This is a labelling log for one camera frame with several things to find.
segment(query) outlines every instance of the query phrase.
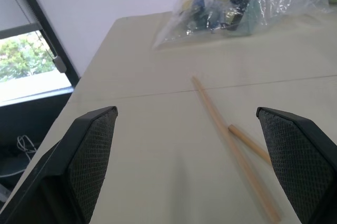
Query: window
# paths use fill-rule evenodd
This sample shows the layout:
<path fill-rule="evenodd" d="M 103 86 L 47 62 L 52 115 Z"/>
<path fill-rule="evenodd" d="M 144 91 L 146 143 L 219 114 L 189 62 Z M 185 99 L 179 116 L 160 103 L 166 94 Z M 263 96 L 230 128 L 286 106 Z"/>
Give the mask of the window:
<path fill-rule="evenodd" d="M 37 1 L 0 7 L 0 106 L 72 92 L 78 76 Z"/>

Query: clear plastic bag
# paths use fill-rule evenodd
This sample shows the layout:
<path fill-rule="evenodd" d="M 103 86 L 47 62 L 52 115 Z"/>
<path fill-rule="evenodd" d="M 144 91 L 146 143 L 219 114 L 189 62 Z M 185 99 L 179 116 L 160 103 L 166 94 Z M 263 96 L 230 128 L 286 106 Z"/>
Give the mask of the clear plastic bag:
<path fill-rule="evenodd" d="M 179 0 L 154 47 L 196 34 L 247 36 L 284 15 L 329 11 L 328 0 Z"/>

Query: wooden stick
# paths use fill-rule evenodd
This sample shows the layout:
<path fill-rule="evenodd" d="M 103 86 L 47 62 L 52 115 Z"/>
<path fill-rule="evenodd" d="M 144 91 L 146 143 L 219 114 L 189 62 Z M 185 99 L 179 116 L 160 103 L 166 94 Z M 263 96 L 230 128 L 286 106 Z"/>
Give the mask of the wooden stick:
<path fill-rule="evenodd" d="M 241 132 L 234 125 L 230 125 L 228 130 L 233 133 L 236 137 L 238 137 L 244 144 L 246 144 L 249 148 L 251 148 L 256 154 L 258 154 L 264 161 L 266 161 L 269 165 L 272 165 L 272 161 L 270 160 L 269 154 L 265 152 L 262 148 L 260 148 L 255 142 L 248 138 L 243 132 Z"/>
<path fill-rule="evenodd" d="M 245 159 L 243 153 L 240 151 L 240 149 L 235 144 L 232 136 L 230 135 L 227 126 L 225 125 L 222 117 L 220 116 L 217 109 L 213 106 L 210 98 L 204 91 L 204 88 L 202 87 L 200 81 L 196 77 L 192 77 L 192 81 L 195 84 L 196 88 L 198 89 L 200 93 L 200 97 L 203 100 L 208 112 L 210 113 L 215 125 L 219 129 L 223 139 L 227 142 L 230 149 L 232 150 L 234 156 L 236 157 L 237 162 L 239 163 L 241 169 L 243 170 L 244 174 L 246 175 L 250 185 L 252 186 L 253 190 L 255 191 L 257 198 L 259 199 L 263 209 L 265 210 L 266 214 L 268 215 L 269 219 L 272 223 L 279 223 L 281 220 L 278 212 L 273 207 L 272 202 L 266 193 L 266 191 L 263 189 L 261 184 L 259 183 L 257 177 L 255 176 L 254 172 L 250 168 L 247 160 Z"/>

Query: green foliage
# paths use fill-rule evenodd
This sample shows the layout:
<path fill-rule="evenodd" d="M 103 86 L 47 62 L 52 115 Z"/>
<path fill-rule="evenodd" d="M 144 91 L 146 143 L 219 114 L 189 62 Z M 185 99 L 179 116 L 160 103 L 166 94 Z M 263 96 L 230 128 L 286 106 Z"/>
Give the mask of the green foliage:
<path fill-rule="evenodd" d="M 0 82 L 36 75 L 55 69 L 49 47 L 35 33 L 20 35 L 0 43 Z"/>

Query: table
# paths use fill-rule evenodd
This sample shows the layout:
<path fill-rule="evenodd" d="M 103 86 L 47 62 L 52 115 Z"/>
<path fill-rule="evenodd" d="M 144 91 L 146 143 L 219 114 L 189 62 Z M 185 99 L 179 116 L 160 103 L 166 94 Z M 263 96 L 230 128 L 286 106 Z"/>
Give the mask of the table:
<path fill-rule="evenodd" d="M 119 19 L 21 177 L 78 116 L 116 105 L 112 151 L 91 224 L 268 223 L 198 94 L 266 149 L 258 106 L 313 120 L 337 142 L 337 13 L 289 17 L 251 37 L 153 50 L 170 13 Z M 271 167 L 239 143 L 281 223 L 300 223 Z"/>

